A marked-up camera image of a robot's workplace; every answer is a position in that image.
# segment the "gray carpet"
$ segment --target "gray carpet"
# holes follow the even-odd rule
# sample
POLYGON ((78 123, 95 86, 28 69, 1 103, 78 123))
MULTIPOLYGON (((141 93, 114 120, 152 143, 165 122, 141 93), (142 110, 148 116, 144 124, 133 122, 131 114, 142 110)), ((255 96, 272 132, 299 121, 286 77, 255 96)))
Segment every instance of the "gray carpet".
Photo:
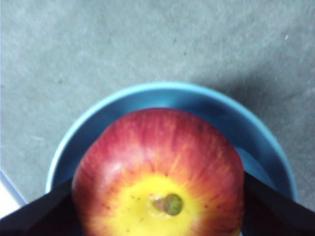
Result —
POLYGON ((186 81, 244 104, 285 150, 315 210, 315 1, 1 1, 1 168, 28 201, 101 98, 186 81))

